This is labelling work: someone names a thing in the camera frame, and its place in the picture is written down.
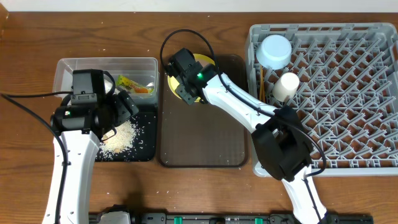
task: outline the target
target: rectangular tray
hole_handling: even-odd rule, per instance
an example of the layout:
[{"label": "rectangular tray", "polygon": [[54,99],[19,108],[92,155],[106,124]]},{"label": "rectangular tray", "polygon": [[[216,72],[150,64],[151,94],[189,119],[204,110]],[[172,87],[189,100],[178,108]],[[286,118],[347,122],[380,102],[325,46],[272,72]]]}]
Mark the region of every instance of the rectangular tray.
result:
[{"label": "rectangular tray", "polygon": [[[281,70],[264,70],[266,103],[281,107],[272,87],[285,72],[300,78],[287,104],[297,110],[307,133],[323,148],[322,175],[398,175],[398,35],[388,23],[259,24],[246,41],[249,92],[258,97],[260,64],[255,54],[269,35],[292,44],[291,62]],[[256,175],[261,168],[256,153]],[[313,168],[322,166],[316,149]]]}]

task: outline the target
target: yellow bowl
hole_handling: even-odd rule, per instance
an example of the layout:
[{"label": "yellow bowl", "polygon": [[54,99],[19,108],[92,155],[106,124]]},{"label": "yellow bowl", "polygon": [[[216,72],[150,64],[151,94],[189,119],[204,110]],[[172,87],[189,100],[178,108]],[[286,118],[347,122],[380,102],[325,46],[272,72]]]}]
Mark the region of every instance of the yellow bowl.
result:
[{"label": "yellow bowl", "polygon": [[[211,59],[211,58],[209,58],[209,57],[207,57],[207,56],[204,56],[204,55],[201,55],[201,54],[193,54],[193,56],[194,56],[195,60],[196,60],[197,62],[200,62],[200,64],[201,64],[203,67],[206,66],[206,65],[208,65],[209,63],[211,63],[211,64],[213,64],[213,65],[215,64],[215,63],[214,63],[214,60]],[[178,97],[178,98],[181,99],[181,97],[179,97],[179,96],[175,93],[175,89],[176,89],[176,88],[178,87],[178,85],[179,85],[178,81],[177,81],[174,77],[167,76],[167,83],[169,84],[169,88],[170,88],[170,90],[174,93],[174,95],[175,95],[176,97]]]}]

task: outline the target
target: snack package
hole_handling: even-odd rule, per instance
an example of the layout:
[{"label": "snack package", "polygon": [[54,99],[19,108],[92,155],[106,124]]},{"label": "snack package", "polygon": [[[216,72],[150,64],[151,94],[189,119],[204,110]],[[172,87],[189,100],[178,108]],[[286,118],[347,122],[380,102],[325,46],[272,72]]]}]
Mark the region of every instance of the snack package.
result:
[{"label": "snack package", "polygon": [[152,93],[154,91],[153,88],[143,86],[122,75],[119,75],[116,86],[130,91],[131,93]]}]

